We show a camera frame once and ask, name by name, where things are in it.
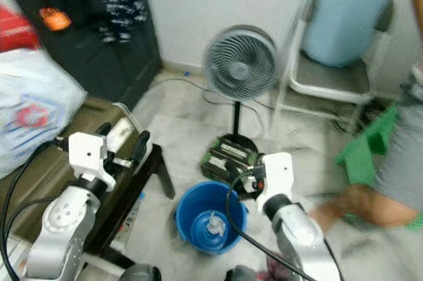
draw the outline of fan base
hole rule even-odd
[[[247,137],[242,136],[241,134],[237,134],[237,135],[225,134],[223,136],[223,139],[236,143],[237,145],[240,145],[241,147],[250,149],[253,152],[258,152],[257,146],[254,144],[254,142],[248,139]]]

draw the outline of fan grille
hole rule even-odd
[[[276,83],[272,41],[252,30],[224,32],[209,47],[206,78],[232,100],[258,97]]]

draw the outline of red bag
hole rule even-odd
[[[29,22],[0,6],[0,52],[16,48],[36,50],[39,46],[38,37]]]

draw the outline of blue bucket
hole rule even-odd
[[[204,182],[187,190],[176,209],[176,226],[184,241],[209,255],[220,255],[232,249],[241,236],[231,227],[225,215],[225,201],[229,186],[220,182]],[[230,199],[234,223],[242,231],[247,228],[247,209],[238,201],[236,192]],[[223,236],[207,229],[212,215],[225,223]]]

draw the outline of person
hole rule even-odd
[[[413,0],[413,4],[423,38],[423,0]],[[310,216],[323,231],[346,213],[375,225],[397,227],[411,223],[423,210],[423,63],[412,70],[401,88],[399,121],[374,184],[350,185],[311,210]]]

